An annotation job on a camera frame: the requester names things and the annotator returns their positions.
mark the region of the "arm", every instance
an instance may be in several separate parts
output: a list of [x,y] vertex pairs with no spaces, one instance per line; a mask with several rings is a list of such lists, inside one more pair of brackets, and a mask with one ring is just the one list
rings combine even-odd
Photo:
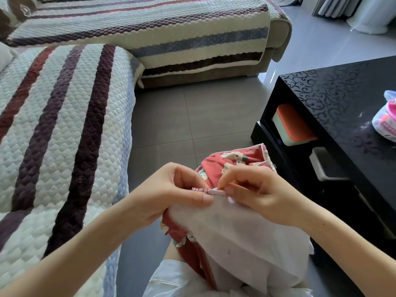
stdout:
[[231,167],[218,188],[277,224],[299,227],[344,270],[365,296],[396,294],[396,260],[267,167]]
[[154,222],[171,204],[205,207],[212,203],[211,196],[186,190],[193,186],[207,187],[189,168],[163,166],[74,238],[14,280],[0,292],[0,297],[73,296],[132,232]]

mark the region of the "orange lid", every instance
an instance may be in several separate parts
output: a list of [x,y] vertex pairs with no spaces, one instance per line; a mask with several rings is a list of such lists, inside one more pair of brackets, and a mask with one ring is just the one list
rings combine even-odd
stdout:
[[317,139],[316,135],[309,129],[291,104],[279,105],[276,112],[292,141],[304,142]]

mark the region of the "fingernail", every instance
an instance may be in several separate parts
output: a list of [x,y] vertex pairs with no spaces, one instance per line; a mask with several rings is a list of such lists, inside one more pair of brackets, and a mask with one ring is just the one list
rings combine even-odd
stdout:
[[204,194],[203,199],[204,199],[204,203],[205,204],[210,204],[210,203],[213,202],[213,196],[212,195]]
[[227,195],[232,196],[234,194],[235,188],[229,184],[224,187],[225,192]]

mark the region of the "red fabric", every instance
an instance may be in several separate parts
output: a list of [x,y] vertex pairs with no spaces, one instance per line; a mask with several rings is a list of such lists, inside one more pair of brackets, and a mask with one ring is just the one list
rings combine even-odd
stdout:
[[[244,149],[214,153],[205,158],[196,171],[213,189],[217,187],[221,175],[232,165],[238,164],[265,165],[274,169],[264,144],[260,144]],[[188,229],[172,219],[169,209],[162,215],[161,228],[177,243],[177,250],[186,263],[216,290],[216,283],[206,261],[205,251],[194,239],[187,238]]]

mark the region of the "striped blanket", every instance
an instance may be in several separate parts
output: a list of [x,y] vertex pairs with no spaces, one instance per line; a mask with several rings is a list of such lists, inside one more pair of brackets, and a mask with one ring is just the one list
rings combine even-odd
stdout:
[[148,78],[255,65],[274,20],[290,23],[269,0],[42,0],[6,43],[114,44]]
[[[0,290],[128,193],[143,69],[91,44],[31,48],[0,74]],[[119,251],[77,295],[115,295]]]

